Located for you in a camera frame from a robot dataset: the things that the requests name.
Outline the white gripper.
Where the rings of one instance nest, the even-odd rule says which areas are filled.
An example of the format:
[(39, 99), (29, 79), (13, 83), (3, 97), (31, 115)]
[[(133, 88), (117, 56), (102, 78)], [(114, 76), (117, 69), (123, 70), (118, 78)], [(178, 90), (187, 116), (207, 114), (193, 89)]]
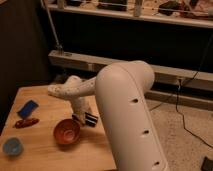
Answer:
[(91, 112), (91, 107), (88, 101), (84, 97), (73, 98), (71, 100), (71, 107), (73, 110), (72, 119), (80, 123), (80, 120), (77, 116), (82, 116), (82, 125), (86, 125), (86, 115), (85, 113)]

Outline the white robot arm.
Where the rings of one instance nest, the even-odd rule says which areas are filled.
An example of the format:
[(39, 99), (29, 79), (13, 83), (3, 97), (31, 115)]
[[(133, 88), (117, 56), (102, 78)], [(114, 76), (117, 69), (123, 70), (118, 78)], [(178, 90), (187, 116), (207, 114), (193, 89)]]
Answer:
[(70, 77), (50, 85), (48, 93), (66, 100), (95, 97), (117, 171), (170, 171), (144, 97), (154, 79), (144, 61), (117, 62), (86, 81)]

